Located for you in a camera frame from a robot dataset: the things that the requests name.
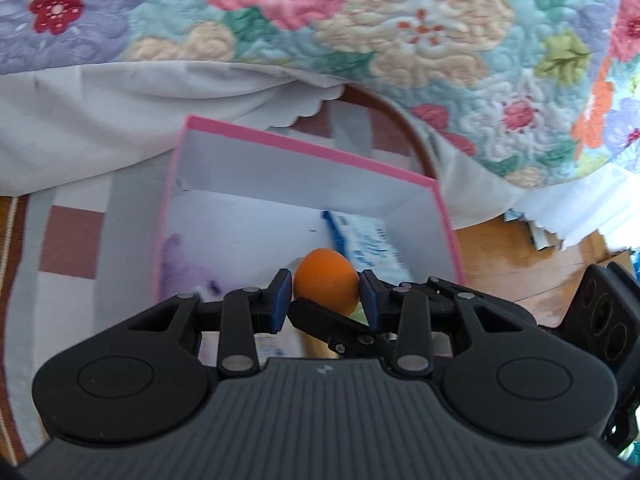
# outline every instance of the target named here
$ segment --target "circular cutout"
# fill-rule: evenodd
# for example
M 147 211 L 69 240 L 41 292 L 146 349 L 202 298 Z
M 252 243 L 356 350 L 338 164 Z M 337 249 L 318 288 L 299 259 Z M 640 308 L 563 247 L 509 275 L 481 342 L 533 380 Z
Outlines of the circular cutout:
M 609 296 L 605 296 L 591 314 L 591 330 L 594 336 L 602 335 L 611 320 L 611 314 L 613 314 L 613 303 Z
M 373 336 L 369 334 L 360 334 L 358 336 L 358 341 L 360 341 L 363 345 L 371 345 L 373 344 Z
M 584 292 L 582 293 L 582 306 L 589 306 L 595 294 L 596 282 L 595 280 L 590 280 L 587 286 L 584 287 Z
M 429 367 L 429 360 L 421 355 L 407 354 L 398 358 L 398 366 L 407 372 L 421 372 Z
M 254 366 L 254 360 L 242 354 L 229 355 L 222 359 L 222 367 L 230 372 L 245 372 Z
M 123 399 L 145 390 L 154 378 L 154 370 L 133 357 L 105 357 L 85 366 L 78 374 L 80 387 L 101 399 Z
M 550 400 L 564 394 L 572 383 L 562 365 L 533 357 L 514 359 L 497 373 L 498 384 L 512 396 L 526 400 Z
M 609 334 L 607 345 L 604 349 L 604 357 L 607 361 L 618 359 L 626 348 L 626 326 L 618 323 Z

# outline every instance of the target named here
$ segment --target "wooden floor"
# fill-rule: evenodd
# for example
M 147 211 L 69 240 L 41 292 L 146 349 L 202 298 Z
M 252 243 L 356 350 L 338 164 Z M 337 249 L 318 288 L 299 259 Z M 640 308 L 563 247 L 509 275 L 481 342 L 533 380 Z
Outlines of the wooden floor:
M 6 220 L 9 216 L 11 199 L 7 196 L 0 197 L 0 250 L 4 246 L 4 235 L 6 234 Z
M 564 316 L 586 267 L 610 256 L 597 233 L 564 251 L 537 251 L 525 222 L 501 217 L 456 234 L 467 286 L 519 303 L 547 326 Z

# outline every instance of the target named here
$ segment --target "orange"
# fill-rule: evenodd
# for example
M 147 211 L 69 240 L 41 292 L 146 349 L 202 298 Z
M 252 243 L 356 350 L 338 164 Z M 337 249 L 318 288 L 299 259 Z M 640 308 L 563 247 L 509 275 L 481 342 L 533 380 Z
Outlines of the orange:
M 293 297 L 305 298 L 350 316 L 358 306 L 358 273 L 340 253 L 331 249 L 311 251 L 293 277 Z

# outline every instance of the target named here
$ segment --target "quilted bedspread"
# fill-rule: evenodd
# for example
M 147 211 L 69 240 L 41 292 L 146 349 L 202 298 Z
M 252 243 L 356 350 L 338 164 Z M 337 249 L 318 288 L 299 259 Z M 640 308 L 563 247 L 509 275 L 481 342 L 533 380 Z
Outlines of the quilted bedspread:
M 0 0 L 0 73 L 123 60 L 341 76 L 525 188 L 638 166 L 640 0 Z

